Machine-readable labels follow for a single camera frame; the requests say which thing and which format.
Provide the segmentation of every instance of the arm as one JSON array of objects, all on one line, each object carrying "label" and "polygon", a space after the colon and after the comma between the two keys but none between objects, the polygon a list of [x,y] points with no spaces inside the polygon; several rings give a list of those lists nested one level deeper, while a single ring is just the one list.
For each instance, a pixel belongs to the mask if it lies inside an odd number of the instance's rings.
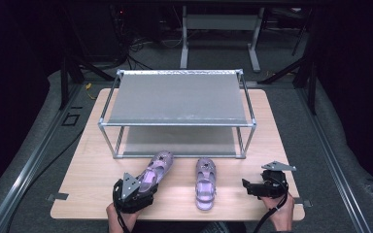
[{"label": "arm", "polygon": [[[269,197],[260,197],[267,209],[275,208],[280,200],[280,198],[271,199]],[[293,217],[293,206],[294,199],[290,193],[288,194],[288,199],[286,204],[278,210],[274,215],[270,217],[270,220],[274,224],[275,230],[277,231],[291,231],[292,229],[292,217]]]},{"label": "arm", "polygon": [[[138,216],[141,214],[141,212],[142,210],[134,214],[124,214],[124,213],[121,214],[126,227],[128,227],[130,231],[132,231],[132,229],[134,228],[135,222]],[[117,214],[117,211],[115,210],[113,203],[111,203],[107,207],[107,215],[108,215],[109,232],[110,233],[123,233],[122,227],[120,227],[119,225],[118,214]]]}]

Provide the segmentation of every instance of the dark background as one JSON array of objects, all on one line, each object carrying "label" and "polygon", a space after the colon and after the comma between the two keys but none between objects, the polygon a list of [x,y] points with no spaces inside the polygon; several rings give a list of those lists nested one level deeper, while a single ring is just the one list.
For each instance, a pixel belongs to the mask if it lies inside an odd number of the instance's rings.
[{"label": "dark background", "polygon": [[[134,19],[159,41],[165,6]],[[328,25],[315,56],[319,79],[345,129],[349,147],[373,176],[373,0],[343,0],[322,18]],[[48,75],[65,51],[89,62],[119,62],[125,52],[106,3],[0,0],[0,177],[16,155],[49,91]]]}]

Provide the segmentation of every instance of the table leg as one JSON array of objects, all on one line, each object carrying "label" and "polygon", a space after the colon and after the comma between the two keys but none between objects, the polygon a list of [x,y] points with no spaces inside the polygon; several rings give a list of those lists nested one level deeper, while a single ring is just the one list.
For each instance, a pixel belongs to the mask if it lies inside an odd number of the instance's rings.
[{"label": "table leg", "polygon": [[253,64],[253,70],[256,73],[261,72],[261,69],[259,67],[258,58],[257,58],[256,52],[255,52],[255,46],[256,46],[256,41],[258,40],[260,26],[262,24],[263,11],[264,11],[263,8],[259,9],[259,13],[258,13],[258,17],[256,19],[255,29],[254,29],[254,33],[253,33],[253,40],[250,44],[248,44],[248,52],[250,53],[251,63]]},{"label": "table leg", "polygon": [[183,51],[181,53],[180,69],[187,68],[187,7],[183,6]]}]

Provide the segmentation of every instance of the purple sandal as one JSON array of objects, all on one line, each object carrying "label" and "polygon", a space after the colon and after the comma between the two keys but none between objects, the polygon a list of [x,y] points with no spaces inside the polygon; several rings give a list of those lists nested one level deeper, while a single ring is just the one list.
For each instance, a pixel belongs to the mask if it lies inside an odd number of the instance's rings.
[{"label": "purple sandal", "polygon": [[142,196],[143,193],[147,193],[158,184],[166,173],[168,173],[173,162],[174,155],[170,151],[164,150],[157,153],[151,159],[147,169],[138,177],[138,181],[140,182],[138,194]]},{"label": "purple sandal", "polygon": [[196,163],[196,207],[202,211],[211,210],[216,194],[217,170],[213,160],[204,157]]}]

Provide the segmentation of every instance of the wooden table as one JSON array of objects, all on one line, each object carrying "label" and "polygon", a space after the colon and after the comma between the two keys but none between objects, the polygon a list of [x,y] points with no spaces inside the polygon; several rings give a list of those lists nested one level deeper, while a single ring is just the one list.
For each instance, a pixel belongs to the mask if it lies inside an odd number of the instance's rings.
[{"label": "wooden table", "polygon": [[[86,124],[84,134],[65,175],[59,193],[66,200],[55,200],[51,216],[57,219],[107,219],[106,207],[112,202],[113,186],[127,172],[137,176],[150,158],[113,159],[97,123],[110,89],[101,90]],[[159,184],[154,201],[140,215],[143,220],[257,220],[266,213],[262,203],[247,194],[241,179],[262,183],[261,165],[274,160],[288,164],[268,99],[263,90],[249,90],[256,131],[246,159],[214,158],[217,166],[217,196],[210,211],[195,206],[195,165],[197,158],[176,158]],[[286,172],[289,192],[298,197],[291,172]],[[304,218],[302,205],[295,205],[294,220]]]}]

